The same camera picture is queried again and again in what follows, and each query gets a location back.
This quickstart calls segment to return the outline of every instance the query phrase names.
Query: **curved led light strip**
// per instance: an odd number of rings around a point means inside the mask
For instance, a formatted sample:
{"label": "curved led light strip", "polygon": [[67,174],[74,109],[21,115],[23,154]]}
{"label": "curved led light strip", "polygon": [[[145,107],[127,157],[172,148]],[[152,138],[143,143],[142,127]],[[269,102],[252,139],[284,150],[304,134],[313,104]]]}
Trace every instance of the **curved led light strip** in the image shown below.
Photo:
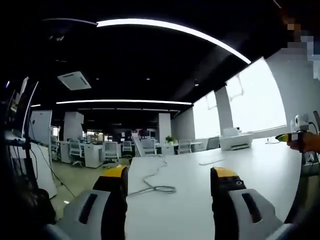
{"label": "curved led light strip", "polygon": [[147,104],[192,105],[191,102],[183,102],[183,101],[130,100],[130,99],[97,99],[97,100],[75,100],[75,101],[56,102],[56,104],[78,104],[78,103],[147,103]]}
{"label": "curved led light strip", "polygon": [[173,29],[180,32],[184,32],[187,34],[191,34],[193,36],[199,37],[201,39],[207,40],[213,44],[218,45],[219,47],[227,50],[228,52],[234,54],[247,64],[250,64],[251,61],[243,56],[240,52],[236,51],[232,47],[228,46],[227,44],[223,43],[222,41],[215,39],[212,36],[204,34],[203,32],[194,30],[192,28],[181,26],[175,23],[170,23],[166,21],[158,21],[158,20],[150,20],[150,19],[140,19],[140,18],[125,18],[125,19],[113,19],[113,20],[105,20],[105,21],[97,21],[97,28],[99,27],[106,27],[106,26],[114,26],[114,25],[147,25],[147,26],[155,26],[155,27],[162,27],[167,29]]}

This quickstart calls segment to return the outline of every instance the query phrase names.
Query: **air conditioning vent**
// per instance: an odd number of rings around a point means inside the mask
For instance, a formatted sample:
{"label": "air conditioning vent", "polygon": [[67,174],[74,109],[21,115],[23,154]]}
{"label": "air conditioning vent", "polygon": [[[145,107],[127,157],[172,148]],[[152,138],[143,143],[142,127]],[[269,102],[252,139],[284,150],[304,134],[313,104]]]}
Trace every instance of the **air conditioning vent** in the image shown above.
{"label": "air conditioning vent", "polygon": [[58,79],[71,91],[90,89],[91,86],[80,71],[58,76]]}

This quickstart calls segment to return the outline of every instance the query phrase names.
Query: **human hand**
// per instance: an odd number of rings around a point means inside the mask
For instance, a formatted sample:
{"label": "human hand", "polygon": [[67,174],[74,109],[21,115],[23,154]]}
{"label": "human hand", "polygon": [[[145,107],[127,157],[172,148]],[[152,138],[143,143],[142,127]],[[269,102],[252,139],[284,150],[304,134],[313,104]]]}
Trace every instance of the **human hand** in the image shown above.
{"label": "human hand", "polygon": [[[305,132],[303,134],[305,153],[315,152],[320,153],[320,135],[313,134],[312,132]],[[291,149],[299,150],[298,141],[289,141],[286,143]]]}

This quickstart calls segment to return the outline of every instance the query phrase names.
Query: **white desk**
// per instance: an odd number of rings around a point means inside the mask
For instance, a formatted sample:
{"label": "white desk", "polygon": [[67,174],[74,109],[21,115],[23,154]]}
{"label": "white desk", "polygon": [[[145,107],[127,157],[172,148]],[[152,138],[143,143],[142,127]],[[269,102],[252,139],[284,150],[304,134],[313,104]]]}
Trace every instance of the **white desk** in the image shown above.
{"label": "white desk", "polygon": [[[199,152],[199,151],[205,149],[202,142],[191,142],[190,145],[191,145],[191,146],[190,146],[190,147],[191,147],[191,151],[192,151],[193,153]],[[175,148],[175,147],[178,147],[178,146],[179,146],[179,143],[173,143],[173,144],[168,144],[168,143],[165,143],[165,144],[156,143],[156,144],[155,144],[155,147],[156,147],[156,148],[161,148],[161,152],[162,152],[162,155],[163,155],[163,156],[174,155],[174,154],[175,154],[174,148]]]}
{"label": "white desk", "polygon": [[[58,141],[58,143],[60,143],[61,162],[71,164],[73,157],[69,155],[69,143],[67,141]],[[80,146],[83,147],[84,164],[87,168],[98,168],[103,163],[99,154],[103,145],[80,143]]]}
{"label": "white desk", "polygon": [[[234,170],[249,189],[257,190],[284,221],[293,204],[301,170],[301,155],[285,143],[265,144],[236,151],[213,149],[166,156],[167,166],[150,177],[152,185],[169,185],[177,193],[149,192],[127,197],[125,231],[128,240],[214,239],[215,223],[210,193],[210,168]],[[214,164],[199,165],[225,159]],[[135,157],[128,175],[129,193],[144,189],[142,178],[163,164],[160,157]]]}

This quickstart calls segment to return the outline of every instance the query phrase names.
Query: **linear light fixture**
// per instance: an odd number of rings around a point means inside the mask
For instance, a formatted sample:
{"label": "linear light fixture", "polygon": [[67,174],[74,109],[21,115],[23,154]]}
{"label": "linear light fixture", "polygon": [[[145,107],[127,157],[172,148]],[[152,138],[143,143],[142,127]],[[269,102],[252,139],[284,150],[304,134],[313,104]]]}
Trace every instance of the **linear light fixture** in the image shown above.
{"label": "linear light fixture", "polygon": [[79,104],[79,103],[147,103],[147,104],[177,104],[192,105],[191,102],[183,101],[158,101],[158,100],[132,100],[132,99],[96,99],[96,100],[75,100],[58,101],[56,104]]}
{"label": "linear light fixture", "polygon": [[171,109],[153,109],[153,108],[118,108],[118,107],[78,108],[78,110],[130,110],[130,111],[179,112],[179,110],[171,110]]}
{"label": "linear light fixture", "polygon": [[106,26],[114,26],[114,25],[147,25],[147,26],[155,26],[155,27],[161,27],[161,28],[167,28],[167,29],[173,29],[180,32],[184,32],[187,34],[191,34],[193,36],[196,36],[198,38],[207,40],[213,44],[218,45],[219,47],[227,50],[228,52],[234,54],[241,60],[243,60],[245,63],[250,64],[251,61],[243,56],[240,52],[233,49],[229,45],[225,44],[224,42],[209,36],[203,32],[200,32],[198,30],[181,26],[179,24],[166,22],[166,21],[159,21],[159,20],[151,20],[151,19],[140,19],[140,18],[124,18],[124,19],[112,19],[112,20],[104,20],[104,21],[97,21],[97,28],[99,27],[106,27]]}

